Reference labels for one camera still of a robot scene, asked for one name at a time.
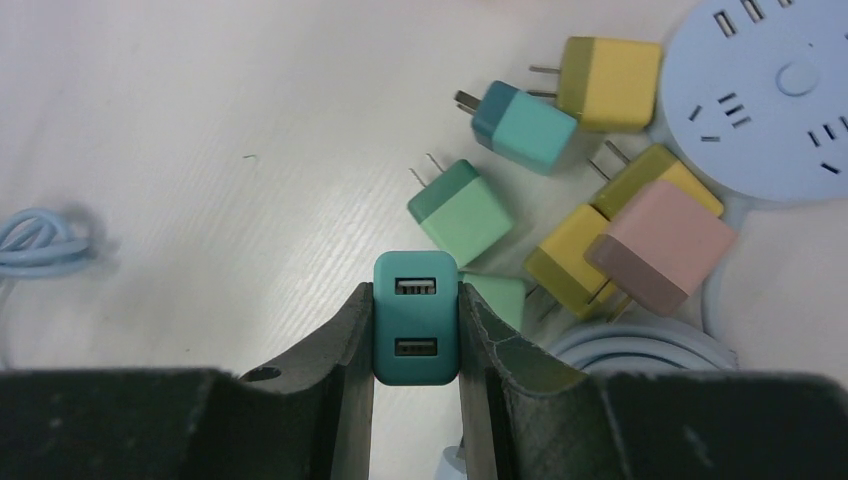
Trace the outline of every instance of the usb port on power strip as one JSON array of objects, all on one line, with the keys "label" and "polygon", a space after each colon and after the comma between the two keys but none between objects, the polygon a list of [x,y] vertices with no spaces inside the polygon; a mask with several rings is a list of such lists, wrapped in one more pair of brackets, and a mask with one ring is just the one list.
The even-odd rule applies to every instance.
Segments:
[{"label": "usb port on power strip", "polygon": [[730,38],[736,35],[736,27],[733,26],[733,21],[731,21],[730,17],[727,16],[727,12],[722,10],[716,13],[714,17],[719,28],[721,28],[721,31],[724,32],[725,37]]},{"label": "usb port on power strip", "polygon": [[745,7],[745,11],[748,12],[748,16],[751,17],[751,20],[754,23],[761,22],[765,15],[763,15],[763,11],[760,9],[760,6],[757,4],[757,0],[742,0],[742,5]]}]

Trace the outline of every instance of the power strip socket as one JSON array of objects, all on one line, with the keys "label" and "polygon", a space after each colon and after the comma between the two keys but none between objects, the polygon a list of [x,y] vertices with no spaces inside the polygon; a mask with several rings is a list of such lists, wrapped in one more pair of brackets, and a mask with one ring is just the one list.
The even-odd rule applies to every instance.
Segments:
[{"label": "power strip socket", "polygon": [[719,193],[848,197],[848,1],[703,1],[667,45],[649,133]]}]

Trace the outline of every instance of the white desk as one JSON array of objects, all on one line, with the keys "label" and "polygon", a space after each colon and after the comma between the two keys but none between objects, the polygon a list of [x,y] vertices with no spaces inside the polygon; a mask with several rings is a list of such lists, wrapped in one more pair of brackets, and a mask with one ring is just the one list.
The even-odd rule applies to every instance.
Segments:
[{"label": "white desk", "polygon": [[[543,178],[485,151],[453,93],[553,86],[526,66],[567,36],[661,40],[695,3],[0,2],[0,213],[82,212],[106,250],[18,285],[0,338],[18,367],[245,371],[330,318],[381,252],[431,248],[405,211],[427,151],[503,196],[519,227],[474,267],[520,274],[601,181],[582,152]],[[844,203],[751,216],[723,297],[745,366],[848,381],[846,238]],[[372,478],[430,478],[458,409],[455,384],[378,386]]]}]

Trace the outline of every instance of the metal prong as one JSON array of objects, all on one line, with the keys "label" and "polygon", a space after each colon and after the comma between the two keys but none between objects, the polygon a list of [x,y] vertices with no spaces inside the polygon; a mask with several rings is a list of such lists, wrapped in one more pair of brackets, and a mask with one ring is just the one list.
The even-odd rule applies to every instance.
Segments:
[{"label": "metal prong", "polygon": [[428,154],[427,154],[427,158],[429,158],[429,159],[430,159],[430,161],[431,161],[431,162],[433,162],[433,165],[435,165],[435,166],[436,166],[436,168],[438,168],[440,172],[445,173],[445,169],[444,169],[444,168],[442,168],[442,166],[441,166],[441,165],[439,165],[439,162],[437,162],[437,161],[436,161],[436,159],[435,159],[435,158],[433,158],[433,156],[432,156],[432,155],[430,155],[430,154],[428,153]]},{"label": "metal prong", "polygon": [[477,108],[480,107],[479,98],[465,93],[462,90],[456,92],[456,95],[453,96],[453,99],[456,100],[457,106],[459,106],[460,109],[465,110],[466,112],[468,110],[471,110],[472,115],[474,114],[474,112],[477,111]]},{"label": "metal prong", "polygon": [[623,164],[625,164],[625,165],[630,164],[630,157],[625,155],[624,152],[622,152],[621,149],[618,148],[618,146],[616,144],[612,143],[609,140],[604,140],[604,145],[606,145],[607,148],[609,148],[610,151],[612,151],[612,153],[614,153],[615,156],[618,157],[618,159],[621,160],[621,162]]},{"label": "metal prong", "polygon": [[524,294],[524,298],[525,298],[525,299],[526,299],[526,298],[530,298],[530,295],[533,295],[533,293],[534,293],[534,292],[536,292],[536,289],[537,289],[537,288],[539,288],[539,284],[538,284],[538,283],[537,283],[536,285],[533,285],[533,288],[531,288],[530,290],[527,290],[527,293],[525,293],[525,294]]},{"label": "metal prong", "polygon": [[607,285],[609,285],[611,281],[612,280],[608,278],[607,281],[604,282],[604,284],[601,285],[601,287],[598,288],[598,290],[596,290],[594,294],[592,294],[592,298],[590,298],[589,301],[586,302],[586,305],[591,305],[592,303],[594,303],[594,301],[598,299],[598,296],[600,296],[601,292],[603,292],[604,289],[607,288]]},{"label": "metal prong", "polygon": [[630,306],[630,302],[632,301],[632,298],[627,297],[621,302],[619,302],[615,309],[610,312],[609,316],[607,317],[607,323],[615,323],[615,321],[618,320],[619,317],[621,317],[624,311],[627,310],[627,307]]},{"label": "metal prong", "polygon": [[544,65],[530,65],[530,71],[533,73],[548,73],[551,75],[559,75],[561,70],[556,67],[546,67]]},{"label": "metal prong", "polygon": [[533,97],[556,98],[556,92],[548,90],[527,90],[527,94]]},{"label": "metal prong", "polygon": [[466,107],[465,105],[463,105],[461,103],[457,103],[456,106],[457,106],[457,108],[459,108],[460,110],[462,110],[463,112],[465,112],[469,115],[473,116],[475,113],[477,113],[474,110],[471,110],[470,108]]},{"label": "metal prong", "polygon": [[415,170],[410,168],[409,171],[412,172],[412,176],[414,176],[415,179],[418,180],[418,183],[420,183],[422,187],[427,188],[427,184],[424,183],[424,180],[421,180],[421,177],[419,177],[418,174],[415,173]]},{"label": "metal prong", "polygon": [[601,167],[599,167],[597,163],[593,162],[591,158],[587,158],[586,161],[589,162],[589,166],[592,167],[592,170],[594,170],[595,173],[604,177],[604,179],[606,179],[606,181],[608,181],[608,182],[610,181],[609,175],[604,173],[604,171],[601,170]]}]

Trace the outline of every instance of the teal power adapter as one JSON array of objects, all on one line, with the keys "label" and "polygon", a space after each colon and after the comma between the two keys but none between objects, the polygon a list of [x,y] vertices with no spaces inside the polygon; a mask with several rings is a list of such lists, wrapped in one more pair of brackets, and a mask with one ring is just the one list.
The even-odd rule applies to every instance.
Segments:
[{"label": "teal power adapter", "polygon": [[477,143],[541,175],[562,157],[577,120],[504,82],[494,82],[480,100],[457,92],[454,100],[473,115]]},{"label": "teal power adapter", "polygon": [[374,376],[445,385],[459,373],[459,279],[449,254],[386,252],[374,264]]}]

